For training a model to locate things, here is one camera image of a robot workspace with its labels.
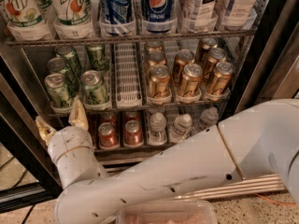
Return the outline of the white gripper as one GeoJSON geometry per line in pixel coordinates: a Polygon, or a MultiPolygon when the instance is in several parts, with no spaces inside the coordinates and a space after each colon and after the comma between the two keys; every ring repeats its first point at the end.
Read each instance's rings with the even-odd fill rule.
{"type": "Polygon", "coordinates": [[[66,153],[78,150],[80,153],[88,151],[89,156],[93,153],[93,140],[89,129],[85,108],[76,96],[69,115],[68,122],[71,126],[57,132],[40,116],[36,117],[35,123],[41,139],[48,146],[48,153],[54,164],[66,153]]]}

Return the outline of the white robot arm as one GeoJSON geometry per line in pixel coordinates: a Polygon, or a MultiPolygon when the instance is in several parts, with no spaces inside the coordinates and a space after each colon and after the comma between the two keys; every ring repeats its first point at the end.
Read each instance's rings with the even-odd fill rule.
{"type": "Polygon", "coordinates": [[[63,185],[57,224],[103,224],[126,206],[276,173],[299,203],[299,100],[246,109],[113,176],[93,154],[80,101],[67,127],[36,118],[63,185]]]}

